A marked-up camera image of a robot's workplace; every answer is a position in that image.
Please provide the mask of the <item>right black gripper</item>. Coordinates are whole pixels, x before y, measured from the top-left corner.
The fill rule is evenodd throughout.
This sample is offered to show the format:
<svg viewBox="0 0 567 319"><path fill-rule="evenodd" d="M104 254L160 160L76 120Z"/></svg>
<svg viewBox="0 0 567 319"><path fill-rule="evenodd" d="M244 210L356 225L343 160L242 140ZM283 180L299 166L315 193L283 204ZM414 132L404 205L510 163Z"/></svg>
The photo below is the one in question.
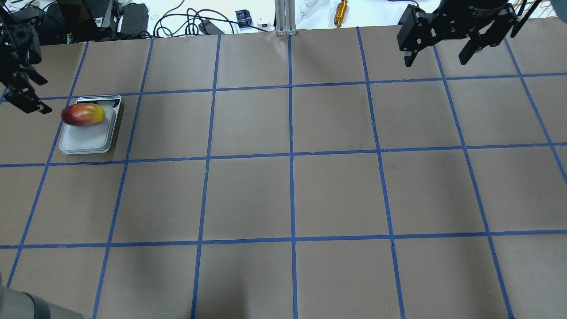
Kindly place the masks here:
<svg viewBox="0 0 567 319"><path fill-rule="evenodd" d="M396 38L406 67L426 47L468 39L459 53L460 65L466 65L485 47L498 46L518 23L518 14L506 0L442 0L432 13L409 4L398 22Z"/></svg>

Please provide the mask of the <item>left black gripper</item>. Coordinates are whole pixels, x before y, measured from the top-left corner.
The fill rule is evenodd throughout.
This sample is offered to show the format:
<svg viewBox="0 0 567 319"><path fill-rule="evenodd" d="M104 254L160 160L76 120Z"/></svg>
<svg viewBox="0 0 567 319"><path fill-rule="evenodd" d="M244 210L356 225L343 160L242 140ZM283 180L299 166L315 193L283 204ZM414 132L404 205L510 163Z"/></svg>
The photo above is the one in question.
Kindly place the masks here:
<svg viewBox="0 0 567 319"><path fill-rule="evenodd" d="M48 83L34 67L41 62L39 31L42 12L1 12L1 83L7 88L4 98L26 114L53 111L36 95L30 81Z"/></svg>

